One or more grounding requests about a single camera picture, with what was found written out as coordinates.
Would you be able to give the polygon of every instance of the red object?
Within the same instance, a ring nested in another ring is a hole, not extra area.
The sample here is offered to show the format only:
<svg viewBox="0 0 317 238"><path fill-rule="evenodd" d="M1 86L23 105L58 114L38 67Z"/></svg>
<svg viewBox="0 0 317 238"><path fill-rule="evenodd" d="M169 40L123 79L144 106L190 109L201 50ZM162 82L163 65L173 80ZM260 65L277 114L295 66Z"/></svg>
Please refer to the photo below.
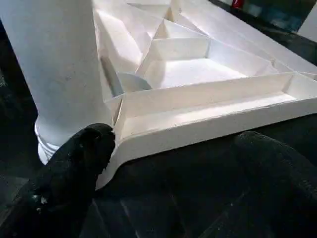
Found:
<svg viewBox="0 0 317 238"><path fill-rule="evenodd" d="M244 0L233 0L231 6L234 8L242 8L243 4L244 4Z"/></svg>

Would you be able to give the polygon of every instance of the white cylinder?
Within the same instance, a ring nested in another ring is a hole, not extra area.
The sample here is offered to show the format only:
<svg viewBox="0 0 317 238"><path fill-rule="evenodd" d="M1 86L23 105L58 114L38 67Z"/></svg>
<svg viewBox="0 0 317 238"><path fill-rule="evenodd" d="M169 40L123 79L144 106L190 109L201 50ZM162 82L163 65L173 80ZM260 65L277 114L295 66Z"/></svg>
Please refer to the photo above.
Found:
<svg viewBox="0 0 317 238"><path fill-rule="evenodd" d="M38 110L36 133L40 145L48 146L45 154L91 123L112 125L103 103L91 1L0 2L1 20Z"/></svg>

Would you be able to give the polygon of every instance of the black glove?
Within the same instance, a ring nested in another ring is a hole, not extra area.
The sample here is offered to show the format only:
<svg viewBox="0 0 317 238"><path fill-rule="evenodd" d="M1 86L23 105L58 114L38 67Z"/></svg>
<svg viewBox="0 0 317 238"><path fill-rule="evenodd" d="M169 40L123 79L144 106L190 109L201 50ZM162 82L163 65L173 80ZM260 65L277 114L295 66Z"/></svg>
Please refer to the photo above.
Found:
<svg viewBox="0 0 317 238"><path fill-rule="evenodd" d="M90 125L71 137L7 205L0 237L78 237L114 140L105 124Z"/></svg>

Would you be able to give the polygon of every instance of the white architectural model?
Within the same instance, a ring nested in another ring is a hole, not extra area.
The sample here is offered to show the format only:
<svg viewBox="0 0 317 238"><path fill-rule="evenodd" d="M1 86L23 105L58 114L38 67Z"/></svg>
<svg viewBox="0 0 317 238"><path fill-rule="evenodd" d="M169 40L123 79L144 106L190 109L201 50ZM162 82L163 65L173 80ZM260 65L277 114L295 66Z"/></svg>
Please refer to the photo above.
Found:
<svg viewBox="0 0 317 238"><path fill-rule="evenodd" d="M114 127L98 186L128 160L317 112L317 67L207 0L1 5L42 162L90 123Z"/></svg>

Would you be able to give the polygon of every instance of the white foam board model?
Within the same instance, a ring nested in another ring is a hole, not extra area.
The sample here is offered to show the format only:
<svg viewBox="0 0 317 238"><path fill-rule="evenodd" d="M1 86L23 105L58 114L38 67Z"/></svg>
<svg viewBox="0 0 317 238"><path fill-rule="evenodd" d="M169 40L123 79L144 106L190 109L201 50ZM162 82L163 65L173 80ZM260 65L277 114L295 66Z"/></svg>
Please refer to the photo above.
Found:
<svg viewBox="0 0 317 238"><path fill-rule="evenodd" d="M93 3L116 134L97 187L129 160L317 112L317 68L207 0Z"/></svg>
<svg viewBox="0 0 317 238"><path fill-rule="evenodd" d="M299 73L125 93L106 102L116 148L105 185L123 163L317 112L317 81Z"/></svg>
<svg viewBox="0 0 317 238"><path fill-rule="evenodd" d="M115 96L144 85L161 89L290 71L141 10L145 2L94 1L99 56ZM166 6L159 3L146 6Z"/></svg>

